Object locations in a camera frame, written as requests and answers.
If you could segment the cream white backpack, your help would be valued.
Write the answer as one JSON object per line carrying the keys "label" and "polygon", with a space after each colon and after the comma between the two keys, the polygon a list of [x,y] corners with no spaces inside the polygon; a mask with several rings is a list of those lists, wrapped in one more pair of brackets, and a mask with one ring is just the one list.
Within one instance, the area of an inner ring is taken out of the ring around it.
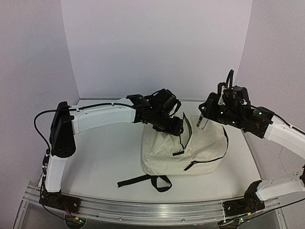
{"label": "cream white backpack", "polygon": [[196,127],[198,115],[180,112],[183,133],[173,136],[157,132],[151,125],[143,128],[141,167],[143,176],[117,183],[118,187],[149,180],[160,193],[172,187],[170,176],[202,175],[214,172],[227,153],[229,137],[225,128],[208,121],[204,130]]}

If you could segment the silver stapler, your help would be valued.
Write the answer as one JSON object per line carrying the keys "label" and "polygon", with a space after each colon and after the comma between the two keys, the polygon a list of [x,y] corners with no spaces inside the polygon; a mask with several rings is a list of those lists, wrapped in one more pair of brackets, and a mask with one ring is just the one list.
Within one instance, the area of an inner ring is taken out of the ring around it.
{"label": "silver stapler", "polygon": [[202,114],[199,116],[196,127],[200,130],[204,130],[207,126],[209,119],[205,118]]}

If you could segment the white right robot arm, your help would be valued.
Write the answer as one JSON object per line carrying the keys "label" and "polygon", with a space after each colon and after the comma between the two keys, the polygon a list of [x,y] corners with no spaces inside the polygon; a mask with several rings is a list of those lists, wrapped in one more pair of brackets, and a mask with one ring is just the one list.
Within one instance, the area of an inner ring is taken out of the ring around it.
{"label": "white right robot arm", "polygon": [[[295,155],[305,157],[305,133],[289,124],[273,111],[264,107],[255,107],[235,93],[211,93],[208,99],[199,105],[205,119],[249,132],[261,139],[281,145]],[[301,168],[271,180],[259,181],[255,187],[255,197],[265,201],[274,197],[288,195],[305,190],[305,170]]]}

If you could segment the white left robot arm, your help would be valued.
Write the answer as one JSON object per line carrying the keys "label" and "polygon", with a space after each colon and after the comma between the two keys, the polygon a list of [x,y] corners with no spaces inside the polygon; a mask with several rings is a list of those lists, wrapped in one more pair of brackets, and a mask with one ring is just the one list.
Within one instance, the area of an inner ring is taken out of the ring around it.
{"label": "white left robot arm", "polygon": [[42,187],[46,200],[55,208],[64,203],[61,181],[67,161],[76,152],[75,135],[97,127],[121,124],[151,124],[153,129],[173,136],[183,132],[183,121],[175,117],[181,102],[173,95],[129,95],[114,102],[88,106],[70,106],[61,102],[53,110],[40,112],[34,120],[44,114],[53,113],[50,137],[42,139],[47,145],[43,160]]}

